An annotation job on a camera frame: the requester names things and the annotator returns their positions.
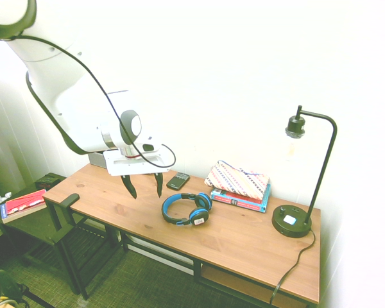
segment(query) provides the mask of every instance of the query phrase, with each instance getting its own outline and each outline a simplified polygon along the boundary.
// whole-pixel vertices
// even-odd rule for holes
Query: desk top
[[[71,206],[76,212],[271,287],[275,287],[295,264],[299,251],[312,243],[311,233],[293,239],[274,229],[273,210],[279,205],[296,204],[274,197],[270,197],[266,213],[215,201],[209,220],[202,225],[167,223],[161,214],[166,198],[176,193],[209,195],[211,187],[206,186],[202,178],[192,176],[176,192],[165,186],[175,172],[163,175],[161,198],[157,196],[153,175],[131,176],[138,195],[135,200],[119,176],[110,176],[106,169],[89,164],[45,193],[44,197],[60,203],[70,194],[78,193],[80,199]],[[306,206],[296,205],[307,210]],[[193,201],[179,200],[170,206],[168,214],[188,218],[195,207]],[[299,265],[280,288],[316,304],[320,294],[320,216],[319,209],[312,211],[316,242],[302,254]]]

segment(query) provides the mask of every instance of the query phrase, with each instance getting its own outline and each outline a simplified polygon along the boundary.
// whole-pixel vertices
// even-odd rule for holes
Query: white wall
[[[139,99],[144,129],[206,176],[218,160],[270,175],[273,195],[308,204],[330,124],[306,118],[297,159],[284,127],[298,105],[339,133],[322,210],[321,305],[385,305],[385,1],[66,2],[107,91]],[[71,153],[0,42],[0,119],[23,177],[70,175]]]

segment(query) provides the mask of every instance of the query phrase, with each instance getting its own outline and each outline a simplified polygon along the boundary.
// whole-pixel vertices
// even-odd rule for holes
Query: black desk lamp
[[[303,237],[307,235],[311,229],[311,212],[314,208],[315,199],[318,195],[318,190],[320,189],[323,174],[325,172],[325,168],[327,167],[329,155],[331,154],[332,147],[334,146],[337,133],[336,123],[333,119],[323,114],[315,114],[314,112],[303,111],[302,106],[298,106],[296,115],[289,118],[288,127],[285,129],[287,135],[291,138],[301,138],[305,133],[305,120],[300,116],[301,114],[311,117],[319,117],[320,119],[329,121],[332,124],[333,131],[327,150],[327,155],[323,161],[320,177],[318,178],[318,183],[316,184],[314,195],[312,196],[311,204],[309,205],[308,213],[299,207],[295,207],[294,205],[281,205],[274,210],[272,215],[273,226],[280,233],[288,237]]]

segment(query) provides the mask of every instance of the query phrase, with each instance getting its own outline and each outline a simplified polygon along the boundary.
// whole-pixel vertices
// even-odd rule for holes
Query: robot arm
[[[138,114],[126,108],[127,91],[104,91],[84,64],[89,53],[76,40],[74,25],[63,19],[54,1],[3,3],[14,9],[11,17],[5,8],[0,10],[0,39],[25,63],[30,92],[68,147],[78,154],[102,151],[108,172],[121,176],[134,198],[129,176],[155,174],[160,195],[158,174],[169,171],[175,161],[159,141],[143,136]]]

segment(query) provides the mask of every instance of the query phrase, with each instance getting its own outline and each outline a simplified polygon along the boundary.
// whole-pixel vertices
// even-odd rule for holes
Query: book
[[[267,185],[262,200],[243,196],[241,194],[232,193],[222,189],[214,188],[211,191],[211,199],[220,201],[227,204],[236,205],[238,207],[244,207],[250,210],[256,210],[261,213],[265,213],[267,209],[268,199],[271,194],[271,184]]]
[[[9,223],[10,221],[44,209],[46,207],[46,203],[43,199],[43,194],[45,192],[45,189],[41,189],[0,204],[0,213],[3,223]]]

